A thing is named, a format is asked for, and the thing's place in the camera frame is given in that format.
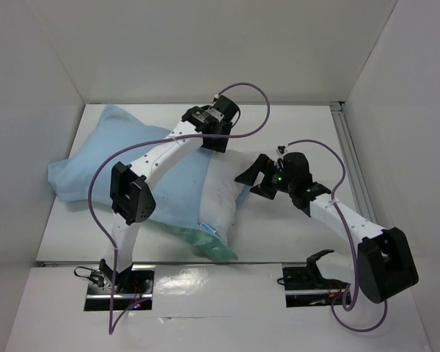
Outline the white pillow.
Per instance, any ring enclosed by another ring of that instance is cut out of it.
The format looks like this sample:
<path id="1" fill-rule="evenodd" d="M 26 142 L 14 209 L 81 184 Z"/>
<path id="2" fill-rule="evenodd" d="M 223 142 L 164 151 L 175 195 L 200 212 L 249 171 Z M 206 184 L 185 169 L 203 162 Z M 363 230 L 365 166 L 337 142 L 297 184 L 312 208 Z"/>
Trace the white pillow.
<path id="1" fill-rule="evenodd" d="M 235 182 L 235 178 L 245 172 L 255 161 L 253 155 L 235 150 L 212 153 L 200 198 L 198 222 L 224 244 L 228 244 L 227 234 L 235 220 L 237 198 L 245 185 Z"/>

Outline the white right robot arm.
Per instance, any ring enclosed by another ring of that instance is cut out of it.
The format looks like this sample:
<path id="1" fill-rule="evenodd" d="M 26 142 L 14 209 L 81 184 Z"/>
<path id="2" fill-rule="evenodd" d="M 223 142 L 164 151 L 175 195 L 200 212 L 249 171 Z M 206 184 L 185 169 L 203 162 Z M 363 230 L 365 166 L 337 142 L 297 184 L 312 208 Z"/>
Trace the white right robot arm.
<path id="1" fill-rule="evenodd" d="M 418 283 L 404 232 L 374 224 L 333 198 L 331 190 L 312 179 L 304 154 L 286 153 L 276 161 L 261 154 L 235 182 L 266 199 L 273 199 L 277 192 L 286 193 L 308 217 L 353 241 L 354 256 L 325 249 L 308 257 L 305 278 L 309 285 L 322 287 L 333 279 L 346 283 L 356 279 L 363 294 L 379 304 Z"/>

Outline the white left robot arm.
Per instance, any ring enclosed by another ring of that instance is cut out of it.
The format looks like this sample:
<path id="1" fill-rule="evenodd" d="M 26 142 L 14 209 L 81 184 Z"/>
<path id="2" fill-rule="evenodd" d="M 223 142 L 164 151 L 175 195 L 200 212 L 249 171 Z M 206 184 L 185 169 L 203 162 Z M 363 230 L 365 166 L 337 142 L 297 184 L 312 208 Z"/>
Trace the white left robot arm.
<path id="1" fill-rule="evenodd" d="M 110 232 L 114 251 L 100 260 L 103 282 L 120 293 L 130 284 L 133 248 L 143 221 L 155 211 L 152 191 L 158 181 L 190 152 L 204 147 L 224 152 L 239 106 L 219 95 L 209 106 L 195 106 L 186 111 L 175 128 L 161 143 L 129 164 L 116 163 L 111 169 L 110 197 L 114 212 Z"/>

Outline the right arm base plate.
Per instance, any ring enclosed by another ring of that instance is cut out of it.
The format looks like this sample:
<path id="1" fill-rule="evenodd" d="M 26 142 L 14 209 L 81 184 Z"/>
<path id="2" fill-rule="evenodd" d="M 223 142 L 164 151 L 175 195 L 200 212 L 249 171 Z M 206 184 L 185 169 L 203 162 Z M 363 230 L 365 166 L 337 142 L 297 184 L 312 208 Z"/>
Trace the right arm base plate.
<path id="1" fill-rule="evenodd" d="M 276 280 L 285 289 L 287 308 L 324 307 L 342 303 L 347 285 L 337 280 L 321 279 L 313 276 L 305 265 L 283 266 L 282 276 Z"/>

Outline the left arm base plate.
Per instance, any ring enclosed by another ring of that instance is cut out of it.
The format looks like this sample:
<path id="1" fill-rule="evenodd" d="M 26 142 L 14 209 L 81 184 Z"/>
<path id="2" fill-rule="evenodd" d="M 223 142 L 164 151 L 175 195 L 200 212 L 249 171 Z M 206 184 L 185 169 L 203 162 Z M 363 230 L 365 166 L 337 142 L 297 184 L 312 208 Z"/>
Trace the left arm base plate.
<path id="1" fill-rule="evenodd" d="M 88 281 L 84 311 L 109 311 L 111 284 L 108 279 L 97 268 L 84 266 L 77 267 L 74 275 Z M 135 265 L 128 282 L 114 291 L 114 310 L 122 311 L 127 307 L 137 311 L 151 310 L 154 276 L 154 267 Z"/>

